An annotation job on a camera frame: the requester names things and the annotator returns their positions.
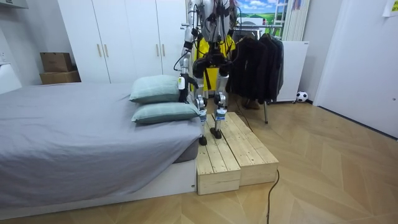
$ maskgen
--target wooden platform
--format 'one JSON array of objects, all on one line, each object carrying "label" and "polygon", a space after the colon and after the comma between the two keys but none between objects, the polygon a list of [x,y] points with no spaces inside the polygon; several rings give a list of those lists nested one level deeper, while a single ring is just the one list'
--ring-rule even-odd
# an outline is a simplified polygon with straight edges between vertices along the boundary
[{"label": "wooden platform", "polygon": [[278,160],[235,113],[222,122],[223,137],[215,139],[209,127],[215,120],[207,115],[207,146],[199,146],[198,194],[237,190],[239,186],[273,182]]},{"label": "wooden platform", "polygon": [[227,113],[221,132],[241,168],[241,186],[275,181],[279,161],[236,113]]},{"label": "wooden platform", "polygon": [[199,146],[197,158],[198,194],[238,190],[241,168],[225,139],[215,139],[209,126],[214,126],[214,119],[210,114],[207,115],[205,125],[207,146]]}]

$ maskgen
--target robot leg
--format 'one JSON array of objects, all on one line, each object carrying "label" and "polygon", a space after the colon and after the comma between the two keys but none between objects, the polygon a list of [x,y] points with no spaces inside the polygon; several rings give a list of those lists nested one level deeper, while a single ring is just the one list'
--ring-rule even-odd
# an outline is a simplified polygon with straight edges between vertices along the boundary
[{"label": "robot leg", "polygon": [[207,145],[207,139],[205,137],[205,124],[206,124],[206,114],[207,114],[207,99],[203,97],[203,83],[204,79],[201,78],[194,78],[198,84],[198,88],[195,89],[195,104],[200,112],[200,122],[201,122],[201,137],[199,139],[199,144],[201,146]]},{"label": "robot leg", "polygon": [[217,73],[217,82],[216,82],[216,93],[214,96],[214,103],[216,105],[214,114],[216,118],[215,127],[210,128],[210,132],[214,135],[215,138],[221,139],[221,121],[225,120],[226,115],[226,107],[227,107],[227,99],[225,87],[228,82],[229,75],[227,72],[223,71],[222,68],[218,70]]}]

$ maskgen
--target parquet floor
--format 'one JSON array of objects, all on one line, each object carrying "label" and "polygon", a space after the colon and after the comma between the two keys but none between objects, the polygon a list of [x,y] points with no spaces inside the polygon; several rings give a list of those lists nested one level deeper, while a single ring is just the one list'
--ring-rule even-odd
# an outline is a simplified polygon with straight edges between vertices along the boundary
[{"label": "parquet floor", "polygon": [[[229,110],[238,113],[234,103]],[[242,111],[280,162],[270,223],[398,223],[398,142],[310,104],[271,105],[268,125],[262,111]],[[271,186],[173,195],[0,224],[265,223]]]}]

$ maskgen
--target pillow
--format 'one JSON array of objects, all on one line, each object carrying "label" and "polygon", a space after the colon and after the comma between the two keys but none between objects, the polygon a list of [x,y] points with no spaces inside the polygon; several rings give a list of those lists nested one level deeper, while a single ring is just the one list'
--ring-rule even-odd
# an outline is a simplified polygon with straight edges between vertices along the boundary
[{"label": "pillow", "polygon": [[136,103],[178,102],[178,77],[155,75],[137,79],[132,85],[130,100]]},{"label": "pillow", "polygon": [[192,103],[154,103],[138,107],[131,121],[139,124],[154,124],[198,116],[199,110]]}]

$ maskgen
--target bed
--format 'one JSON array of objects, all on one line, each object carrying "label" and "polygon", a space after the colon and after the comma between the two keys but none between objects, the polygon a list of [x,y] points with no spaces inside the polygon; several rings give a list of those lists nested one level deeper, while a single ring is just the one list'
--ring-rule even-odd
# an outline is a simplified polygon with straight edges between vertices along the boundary
[{"label": "bed", "polygon": [[131,84],[0,95],[0,219],[195,191],[200,120],[131,122]]}]

